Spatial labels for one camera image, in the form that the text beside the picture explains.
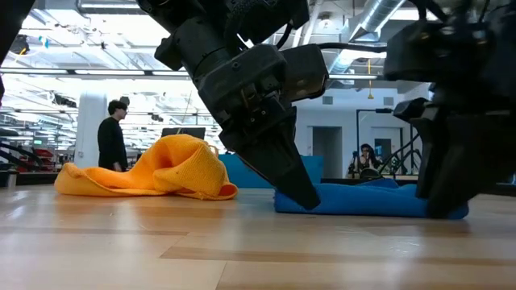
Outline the blue microfiber towel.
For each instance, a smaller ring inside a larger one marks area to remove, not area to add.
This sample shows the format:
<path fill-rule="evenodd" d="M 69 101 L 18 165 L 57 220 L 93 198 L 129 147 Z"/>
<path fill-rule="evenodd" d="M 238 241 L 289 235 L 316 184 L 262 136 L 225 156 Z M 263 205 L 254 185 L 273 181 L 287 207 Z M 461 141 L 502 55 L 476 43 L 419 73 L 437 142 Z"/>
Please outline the blue microfiber towel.
<path fill-rule="evenodd" d="M 356 185 L 316 184 L 320 204 L 304 209 L 286 195 L 274 193 L 278 213 L 429 218 L 427 201 L 416 197 L 416 185 L 378 179 Z"/>

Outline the background computer monitor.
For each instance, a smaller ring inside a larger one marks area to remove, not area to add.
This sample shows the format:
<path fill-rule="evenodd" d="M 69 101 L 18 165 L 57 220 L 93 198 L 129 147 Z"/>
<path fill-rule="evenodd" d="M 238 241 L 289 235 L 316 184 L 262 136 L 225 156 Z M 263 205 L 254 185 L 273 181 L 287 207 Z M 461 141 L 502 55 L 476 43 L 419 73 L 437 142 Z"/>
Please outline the background computer monitor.
<path fill-rule="evenodd" d="M 162 130 L 161 136 L 169 136 L 169 135 L 189 135 L 198 139 L 204 139 L 206 134 L 205 127 L 172 127 L 172 128 L 164 128 Z"/>

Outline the orange microfiber towel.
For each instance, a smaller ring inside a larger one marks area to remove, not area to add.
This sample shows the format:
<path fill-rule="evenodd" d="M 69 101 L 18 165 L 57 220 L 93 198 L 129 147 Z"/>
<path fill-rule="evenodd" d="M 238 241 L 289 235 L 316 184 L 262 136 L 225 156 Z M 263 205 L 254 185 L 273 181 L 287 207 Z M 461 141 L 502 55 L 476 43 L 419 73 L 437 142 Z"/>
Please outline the orange microfiber towel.
<path fill-rule="evenodd" d="M 190 135 L 158 139 L 127 172 L 79 168 L 67 163 L 54 188 L 59 194 L 86 197 L 178 195 L 198 200 L 234 198 L 238 188 L 229 180 L 218 151 Z"/>

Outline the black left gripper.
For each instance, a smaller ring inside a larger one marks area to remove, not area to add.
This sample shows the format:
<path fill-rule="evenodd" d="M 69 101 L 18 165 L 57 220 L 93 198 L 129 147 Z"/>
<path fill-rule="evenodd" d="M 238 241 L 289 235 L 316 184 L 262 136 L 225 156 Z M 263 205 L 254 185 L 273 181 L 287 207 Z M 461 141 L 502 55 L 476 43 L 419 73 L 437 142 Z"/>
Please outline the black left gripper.
<path fill-rule="evenodd" d="M 297 108 L 284 93 L 287 64 L 272 45 L 236 56 L 215 45 L 193 54 L 193 82 L 223 144 L 279 192 L 315 208 L 320 200 L 294 142 Z"/>

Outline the person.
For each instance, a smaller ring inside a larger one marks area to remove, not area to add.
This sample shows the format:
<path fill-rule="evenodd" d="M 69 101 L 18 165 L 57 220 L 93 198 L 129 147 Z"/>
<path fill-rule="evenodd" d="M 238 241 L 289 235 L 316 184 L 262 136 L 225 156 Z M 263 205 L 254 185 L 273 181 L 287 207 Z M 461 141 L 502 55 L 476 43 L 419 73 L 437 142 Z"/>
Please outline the person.
<path fill-rule="evenodd" d="M 347 176 L 352 179 L 380 178 L 379 167 L 382 162 L 376 157 L 373 148 L 368 143 L 360 145 L 359 151 L 352 153 L 352 161 L 347 169 Z"/>
<path fill-rule="evenodd" d="M 119 124 L 127 115 L 127 104 L 113 100 L 108 104 L 109 116 L 98 128 L 98 166 L 116 172 L 127 169 L 127 151 Z"/>

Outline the white pillar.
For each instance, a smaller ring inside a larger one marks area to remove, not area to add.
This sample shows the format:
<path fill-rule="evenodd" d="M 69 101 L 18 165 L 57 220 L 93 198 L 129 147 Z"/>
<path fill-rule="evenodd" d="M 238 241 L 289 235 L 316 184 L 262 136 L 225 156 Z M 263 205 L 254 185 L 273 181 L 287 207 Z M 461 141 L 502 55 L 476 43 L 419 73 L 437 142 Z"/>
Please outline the white pillar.
<path fill-rule="evenodd" d="M 74 163 L 79 168 L 98 166 L 98 128 L 107 117 L 105 92 L 85 90 L 79 98 Z"/>

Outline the black ceiling speaker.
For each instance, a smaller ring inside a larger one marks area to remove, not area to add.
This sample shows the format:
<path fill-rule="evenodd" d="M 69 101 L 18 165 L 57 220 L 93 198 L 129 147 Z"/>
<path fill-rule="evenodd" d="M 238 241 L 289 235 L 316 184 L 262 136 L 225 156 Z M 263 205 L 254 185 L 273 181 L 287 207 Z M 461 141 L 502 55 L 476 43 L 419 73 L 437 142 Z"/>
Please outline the black ceiling speaker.
<path fill-rule="evenodd" d="M 30 51 L 26 35 L 17 35 L 9 49 L 15 55 L 26 55 Z"/>

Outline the grey door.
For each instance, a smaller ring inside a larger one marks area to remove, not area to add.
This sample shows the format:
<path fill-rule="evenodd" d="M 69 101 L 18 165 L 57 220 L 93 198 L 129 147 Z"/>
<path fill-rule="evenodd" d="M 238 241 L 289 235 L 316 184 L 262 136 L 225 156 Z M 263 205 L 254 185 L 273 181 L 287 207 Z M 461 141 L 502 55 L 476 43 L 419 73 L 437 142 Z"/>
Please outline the grey door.
<path fill-rule="evenodd" d="M 313 127 L 312 155 L 322 157 L 323 178 L 340 179 L 343 177 L 342 139 L 341 127 Z"/>

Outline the silver ventilation duct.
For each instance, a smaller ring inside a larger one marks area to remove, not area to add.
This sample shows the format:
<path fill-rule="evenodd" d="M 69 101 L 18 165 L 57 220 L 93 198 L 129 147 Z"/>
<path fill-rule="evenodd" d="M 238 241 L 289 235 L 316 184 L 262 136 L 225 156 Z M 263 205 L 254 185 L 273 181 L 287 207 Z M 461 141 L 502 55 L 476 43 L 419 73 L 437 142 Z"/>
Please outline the silver ventilation duct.
<path fill-rule="evenodd" d="M 350 20 L 348 42 L 378 42 L 381 29 L 406 0 L 368 0 Z"/>

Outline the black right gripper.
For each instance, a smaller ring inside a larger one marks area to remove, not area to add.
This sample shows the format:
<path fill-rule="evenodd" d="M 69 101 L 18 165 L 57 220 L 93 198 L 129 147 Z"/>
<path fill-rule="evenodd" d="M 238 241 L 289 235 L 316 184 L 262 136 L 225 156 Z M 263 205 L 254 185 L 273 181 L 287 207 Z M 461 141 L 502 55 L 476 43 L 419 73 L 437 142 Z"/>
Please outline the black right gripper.
<path fill-rule="evenodd" d="M 516 92 L 468 78 L 433 81 L 430 101 L 398 103 L 393 115 L 422 140 L 416 195 L 446 218 L 516 172 Z"/>

